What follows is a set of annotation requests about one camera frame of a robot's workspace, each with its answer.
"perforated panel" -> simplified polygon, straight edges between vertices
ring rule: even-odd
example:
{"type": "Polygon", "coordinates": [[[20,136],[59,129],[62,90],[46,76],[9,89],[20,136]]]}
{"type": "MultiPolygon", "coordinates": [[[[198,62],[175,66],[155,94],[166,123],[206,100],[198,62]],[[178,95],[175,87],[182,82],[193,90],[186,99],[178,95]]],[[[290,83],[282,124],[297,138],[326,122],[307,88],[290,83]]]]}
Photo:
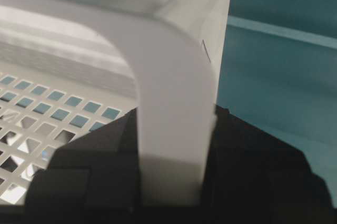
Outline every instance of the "perforated panel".
{"type": "Polygon", "coordinates": [[[57,148],[136,106],[89,85],[5,62],[0,67],[0,204],[23,204],[33,175],[57,148]]]}

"white stripe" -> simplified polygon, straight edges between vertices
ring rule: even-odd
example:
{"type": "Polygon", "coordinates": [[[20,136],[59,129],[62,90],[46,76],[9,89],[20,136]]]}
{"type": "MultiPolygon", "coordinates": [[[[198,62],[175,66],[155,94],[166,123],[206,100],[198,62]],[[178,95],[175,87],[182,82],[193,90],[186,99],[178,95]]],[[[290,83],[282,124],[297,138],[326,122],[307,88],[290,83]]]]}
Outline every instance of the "white stripe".
{"type": "Polygon", "coordinates": [[[323,35],[265,24],[234,16],[228,16],[227,25],[337,49],[337,39],[323,35]]]}

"black plastic part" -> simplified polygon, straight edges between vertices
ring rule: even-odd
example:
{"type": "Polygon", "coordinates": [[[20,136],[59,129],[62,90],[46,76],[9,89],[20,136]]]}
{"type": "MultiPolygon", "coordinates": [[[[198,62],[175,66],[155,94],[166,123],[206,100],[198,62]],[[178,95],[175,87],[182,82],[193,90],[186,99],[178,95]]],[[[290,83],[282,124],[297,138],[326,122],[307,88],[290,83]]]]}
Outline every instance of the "black plastic part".
{"type": "Polygon", "coordinates": [[[132,223],[139,199],[136,110],[59,149],[26,197],[28,221],[132,223]]]}
{"type": "Polygon", "coordinates": [[[19,224],[23,221],[23,206],[0,206],[0,223],[19,224]]]}
{"type": "Polygon", "coordinates": [[[301,151],[226,109],[216,114],[202,193],[205,222],[333,223],[326,185],[301,151]]]}

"white plastic basket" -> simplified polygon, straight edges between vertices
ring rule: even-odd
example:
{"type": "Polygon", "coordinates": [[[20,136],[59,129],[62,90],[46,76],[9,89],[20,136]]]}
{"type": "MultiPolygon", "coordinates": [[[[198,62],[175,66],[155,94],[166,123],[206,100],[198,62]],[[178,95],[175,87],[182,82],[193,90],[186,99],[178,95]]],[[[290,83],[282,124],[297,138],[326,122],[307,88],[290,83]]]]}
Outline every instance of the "white plastic basket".
{"type": "Polygon", "coordinates": [[[143,202],[196,204],[228,5],[0,0],[0,203],[23,204],[56,148],[139,105],[143,202]]]}

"white plastic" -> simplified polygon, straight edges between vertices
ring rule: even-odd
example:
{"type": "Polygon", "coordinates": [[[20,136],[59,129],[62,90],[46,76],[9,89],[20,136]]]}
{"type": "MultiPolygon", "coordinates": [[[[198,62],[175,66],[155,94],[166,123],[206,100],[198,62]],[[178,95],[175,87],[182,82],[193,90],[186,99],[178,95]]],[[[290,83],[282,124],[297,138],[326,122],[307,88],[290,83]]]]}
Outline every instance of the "white plastic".
{"type": "Polygon", "coordinates": [[[128,99],[135,97],[134,77],[143,203],[194,205],[214,121],[228,5],[229,0],[0,0],[2,41],[32,54],[2,59],[128,99]]]}

